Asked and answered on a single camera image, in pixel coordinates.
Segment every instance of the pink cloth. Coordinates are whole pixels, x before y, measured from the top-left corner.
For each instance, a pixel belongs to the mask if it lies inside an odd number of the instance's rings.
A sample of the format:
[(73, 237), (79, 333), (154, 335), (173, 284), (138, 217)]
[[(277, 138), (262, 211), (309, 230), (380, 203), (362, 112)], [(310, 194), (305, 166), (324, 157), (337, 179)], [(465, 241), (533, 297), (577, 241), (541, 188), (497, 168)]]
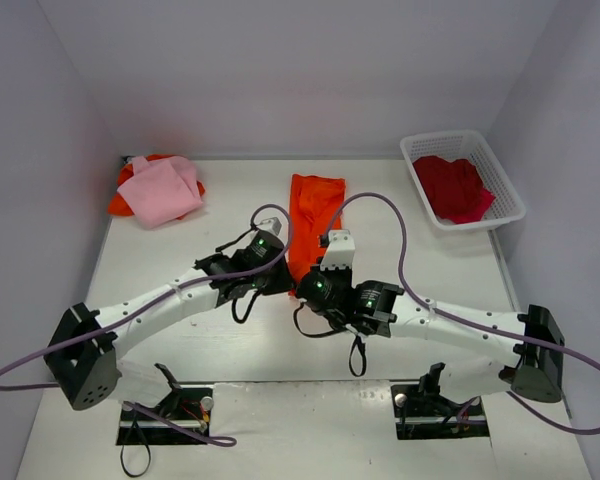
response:
[(196, 167), (184, 157), (147, 161), (134, 157), (133, 177), (118, 187), (140, 224), (148, 229), (202, 206)]

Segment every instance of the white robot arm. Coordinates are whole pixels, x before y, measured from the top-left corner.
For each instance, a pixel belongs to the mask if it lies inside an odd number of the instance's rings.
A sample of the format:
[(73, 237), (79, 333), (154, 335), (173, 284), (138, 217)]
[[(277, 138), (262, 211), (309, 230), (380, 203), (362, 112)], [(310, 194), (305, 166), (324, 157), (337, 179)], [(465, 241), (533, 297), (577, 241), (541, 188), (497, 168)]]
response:
[[(444, 397), (454, 403), (500, 391), (555, 403), (562, 399), (562, 354), (490, 334), (505, 331), (564, 345), (551, 313), (530, 306), (526, 314), (491, 312), (424, 298), (421, 303), (398, 285), (368, 280), (353, 287), (353, 236), (348, 230), (332, 230), (322, 238), (327, 247), (311, 272), (300, 282), (297, 297), (324, 317), (332, 331), (351, 331), (361, 337), (411, 337), (466, 348), (476, 359), (433, 365), (420, 379), (422, 396)], [(485, 327), (464, 326), (442, 317), (445, 311)]]
[[(266, 271), (241, 274), (267, 265), (281, 254), (284, 244), (277, 237), (280, 229), (277, 218), (264, 220), (252, 227), (249, 245), (236, 250), (231, 257), (221, 252), (237, 240), (218, 247), (215, 254), (196, 261), (188, 271), (167, 284), (134, 299), (93, 311), (83, 303), (68, 309), (50, 347), (88, 332), (109, 330), (91, 341), (44, 356), (72, 408), (85, 410), (106, 398), (150, 408), (163, 401), (178, 387), (167, 367), (139, 365), (124, 360), (124, 356), (140, 342), (174, 323), (227, 302), (235, 305), (251, 290), (255, 290), (256, 295), (290, 291), (294, 283), (284, 256)], [(226, 274), (231, 278), (201, 282), (208, 276), (218, 278)]]

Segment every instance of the orange towel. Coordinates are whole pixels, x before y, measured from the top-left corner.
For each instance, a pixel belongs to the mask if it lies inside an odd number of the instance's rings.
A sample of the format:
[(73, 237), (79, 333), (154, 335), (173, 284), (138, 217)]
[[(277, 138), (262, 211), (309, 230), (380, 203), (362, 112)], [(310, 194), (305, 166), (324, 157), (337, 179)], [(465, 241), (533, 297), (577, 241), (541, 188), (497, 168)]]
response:
[[(342, 178), (293, 176), (289, 213), (294, 235), (289, 249), (289, 270), (296, 282), (324, 255), (318, 237), (325, 233), (331, 217), (342, 205), (346, 185)], [(342, 228), (340, 218), (333, 228)]]
[[(173, 155), (149, 155), (147, 160), (152, 162), (153, 160), (161, 160), (163, 158), (173, 157)], [(122, 170), (120, 170), (120, 174), (118, 175), (118, 186), (122, 185), (124, 182), (133, 177), (133, 165), (129, 163), (125, 165)], [(198, 190), (200, 190), (200, 196), (204, 195), (204, 185), (202, 183), (198, 183)], [(125, 202), (122, 195), (118, 192), (113, 196), (111, 202), (109, 203), (109, 207), (107, 208), (107, 213), (109, 215), (118, 215), (121, 217), (131, 217), (133, 216), (133, 211), (131, 207)]]

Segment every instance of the laundry basket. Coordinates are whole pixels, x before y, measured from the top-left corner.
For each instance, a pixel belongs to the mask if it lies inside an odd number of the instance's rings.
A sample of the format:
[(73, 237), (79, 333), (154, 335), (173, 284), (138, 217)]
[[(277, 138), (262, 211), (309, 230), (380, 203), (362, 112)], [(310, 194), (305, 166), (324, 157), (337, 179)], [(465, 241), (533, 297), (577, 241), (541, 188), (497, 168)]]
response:
[[(433, 224), (447, 231), (492, 230), (524, 217), (526, 209), (516, 193), (500, 162), (489, 148), (484, 137), (474, 130), (452, 130), (447, 132), (423, 133), (405, 137), (400, 142), (400, 148), (407, 166), (416, 184), (420, 198)], [(484, 186), (495, 200), (479, 222), (454, 224), (433, 213), (429, 199), (424, 193), (418, 174), (413, 168), (413, 162), (420, 157), (437, 155), (448, 162), (458, 158), (466, 158), (475, 165)]]

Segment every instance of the white tabletop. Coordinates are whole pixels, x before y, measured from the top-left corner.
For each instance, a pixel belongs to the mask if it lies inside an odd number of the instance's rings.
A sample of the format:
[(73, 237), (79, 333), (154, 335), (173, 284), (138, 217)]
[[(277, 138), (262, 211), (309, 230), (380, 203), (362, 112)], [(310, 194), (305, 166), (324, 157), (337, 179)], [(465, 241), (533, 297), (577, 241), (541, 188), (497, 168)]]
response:
[[(418, 293), (511, 309), (488, 234), (434, 230), (403, 161), (216, 160), (198, 167), (207, 188), (204, 210), (151, 232), (133, 218), (112, 221), (87, 298), (90, 308), (174, 278), (245, 230), (261, 204), (288, 207), (291, 175), (300, 173), (342, 177), (348, 195), (375, 191), (398, 205), (409, 231), (406, 276)], [(362, 199), (345, 210), (343, 224), (356, 242), (354, 280), (397, 282), (400, 237), (392, 212)], [(347, 367), (351, 339), (301, 337), (291, 322), (294, 305), (284, 295), (262, 298), (245, 325), (235, 324), (224, 307), (180, 322), (129, 354), (166, 364), (182, 381), (216, 382), (214, 433), (239, 439), (233, 449), (154, 447), (144, 478), (590, 478), (573, 436), (543, 425), (502, 394), (484, 397), (491, 439), (397, 441), (386, 380), (416, 379), (433, 363), (473, 354), (419, 340), (372, 338), (365, 381), (354, 382)], [(323, 326), (309, 313), (303, 321), (307, 329)], [(256, 381), (292, 383), (244, 383)], [(374, 397), (362, 397), (364, 392)], [(541, 408), (568, 422), (562, 404)], [(76, 413), (60, 392), (45, 392), (19, 480), (126, 478), (115, 446), (118, 415), (114, 402)]]

